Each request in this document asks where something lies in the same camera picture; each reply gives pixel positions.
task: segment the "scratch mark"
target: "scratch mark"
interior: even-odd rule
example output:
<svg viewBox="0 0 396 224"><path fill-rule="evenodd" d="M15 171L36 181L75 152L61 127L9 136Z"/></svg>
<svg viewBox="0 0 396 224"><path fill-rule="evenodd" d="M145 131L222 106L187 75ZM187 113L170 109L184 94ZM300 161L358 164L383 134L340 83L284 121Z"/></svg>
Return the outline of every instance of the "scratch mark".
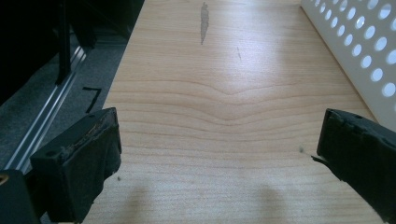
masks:
<svg viewBox="0 0 396 224"><path fill-rule="evenodd" d="M207 4L204 4L201 7L201 45L204 44L207 27L209 27L209 11L207 10Z"/></svg>
<svg viewBox="0 0 396 224"><path fill-rule="evenodd" d="M239 48L238 47L236 47L236 48L238 49L239 60L241 60L241 62L242 62L241 53L239 52Z"/></svg>

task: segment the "white perforated panel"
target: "white perforated panel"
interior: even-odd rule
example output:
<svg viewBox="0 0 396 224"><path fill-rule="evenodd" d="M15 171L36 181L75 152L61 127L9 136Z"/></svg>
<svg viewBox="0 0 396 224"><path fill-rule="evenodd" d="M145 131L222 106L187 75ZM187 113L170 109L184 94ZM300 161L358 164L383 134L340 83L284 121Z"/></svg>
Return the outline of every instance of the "white perforated panel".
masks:
<svg viewBox="0 0 396 224"><path fill-rule="evenodd" d="M396 1L302 0L302 7L378 122L396 132Z"/></svg>

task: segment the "wooden board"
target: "wooden board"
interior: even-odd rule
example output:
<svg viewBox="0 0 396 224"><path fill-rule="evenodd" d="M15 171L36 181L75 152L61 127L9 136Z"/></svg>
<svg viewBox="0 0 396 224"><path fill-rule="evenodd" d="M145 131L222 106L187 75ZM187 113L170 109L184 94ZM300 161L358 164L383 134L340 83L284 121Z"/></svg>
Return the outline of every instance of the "wooden board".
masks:
<svg viewBox="0 0 396 224"><path fill-rule="evenodd" d="M373 116L299 1L203 4L146 0L105 105L122 165L84 223L381 223L310 159L326 108Z"/></svg>

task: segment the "circular hole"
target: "circular hole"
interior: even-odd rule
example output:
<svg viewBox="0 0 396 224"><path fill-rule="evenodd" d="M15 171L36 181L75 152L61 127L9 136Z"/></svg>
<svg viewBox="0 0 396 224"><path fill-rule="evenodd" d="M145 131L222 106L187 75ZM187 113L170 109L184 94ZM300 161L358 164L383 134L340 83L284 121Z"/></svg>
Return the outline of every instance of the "circular hole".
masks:
<svg viewBox="0 0 396 224"><path fill-rule="evenodd" d="M393 31L396 30L396 18L393 19L393 22L392 22L392 24L390 25L390 29L393 30Z"/></svg>
<svg viewBox="0 0 396 224"><path fill-rule="evenodd" d="M324 9L326 9L326 3L322 3L322 5L320 6L320 13L323 13Z"/></svg>
<svg viewBox="0 0 396 224"><path fill-rule="evenodd" d="M9 176L6 174L0 174L0 186L4 185L9 179Z"/></svg>
<svg viewBox="0 0 396 224"><path fill-rule="evenodd" d="M347 8L347 0L344 0L340 5L340 11L345 11Z"/></svg>
<svg viewBox="0 0 396 224"><path fill-rule="evenodd" d="M396 63L396 49L390 52L387 58L387 63L394 64Z"/></svg>
<svg viewBox="0 0 396 224"><path fill-rule="evenodd" d="M367 8L373 9L376 7L376 4L378 4L378 0L370 0L369 3L367 4Z"/></svg>
<svg viewBox="0 0 396 224"><path fill-rule="evenodd" d="M356 29L360 29L364 25L364 21L365 19L363 16L359 17L356 21Z"/></svg>
<svg viewBox="0 0 396 224"><path fill-rule="evenodd" d="M391 6L389 3L385 4L384 6L381 7L381 9L378 12L378 18L380 20L384 20L390 13Z"/></svg>
<svg viewBox="0 0 396 224"><path fill-rule="evenodd" d="M390 96L394 95L395 92L396 92L396 86L395 86L395 84L393 84L391 82L386 84L384 86L384 88L382 89L382 94L385 97L390 97Z"/></svg>
<svg viewBox="0 0 396 224"><path fill-rule="evenodd" d="M340 26L340 28L338 28L337 35L338 36L343 35L345 30L346 30L346 27L344 25Z"/></svg>
<svg viewBox="0 0 396 224"><path fill-rule="evenodd" d="M371 56L367 55L361 60L361 67L368 68L370 66L371 62L372 62Z"/></svg>
<svg viewBox="0 0 396 224"><path fill-rule="evenodd" d="M384 72L382 71L382 69L380 68L376 68L371 76L372 81L377 82L379 80L381 80L382 75L384 75Z"/></svg>
<svg viewBox="0 0 396 224"><path fill-rule="evenodd" d="M375 49L378 51L383 50L386 45L387 45L387 38L382 36L375 42Z"/></svg>
<svg viewBox="0 0 396 224"><path fill-rule="evenodd" d="M351 20L355 16L355 13L356 13L356 8L353 7L347 13L346 18Z"/></svg>
<svg viewBox="0 0 396 224"><path fill-rule="evenodd" d="M338 18L334 17L334 19L332 19L332 28L334 28L338 23Z"/></svg>
<svg viewBox="0 0 396 224"><path fill-rule="evenodd" d="M375 27L370 26L369 28L367 28L366 32L364 33L364 38L370 39L371 37L373 37L374 34L375 34Z"/></svg>
<svg viewBox="0 0 396 224"><path fill-rule="evenodd" d="M344 41L345 46L349 46L352 43L353 35L347 35L346 40Z"/></svg>
<svg viewBox="0 0 396 224"><path fill-rule="evenodd" d="M361 45L357 45L355 46L355 48L353 48L352 55L356 57L360 54L361 54Z"/></svg>
<svg viewBox="0 0 396 224"><path fill-rule="evenodd" d="M327 11L326 16L324 17L324 19L325 19L326 21L328 21L331 15L332 15L332 10L329 9L329 11Z"/></svg>
<svg viewBox="0 0 396 224"><path fill-rule="evenodd" d="M54 156L55 154L56 154L55 151L48 151L48 152L46 153L46 156L51 157L51 156Z"/></svg>

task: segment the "wood grain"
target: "wood grain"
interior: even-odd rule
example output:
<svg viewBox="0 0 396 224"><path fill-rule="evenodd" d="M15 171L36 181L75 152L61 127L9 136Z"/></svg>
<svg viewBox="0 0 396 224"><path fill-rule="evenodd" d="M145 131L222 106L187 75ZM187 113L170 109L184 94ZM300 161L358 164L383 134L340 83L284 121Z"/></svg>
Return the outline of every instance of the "wood grain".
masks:
<svg viewBox="0 0 396 224"><path fill-rule="evenodd" d="M84 223L381 223L313 162L325 109L370 111L299 1L146 0L105 107L120 170Z"/></svg>

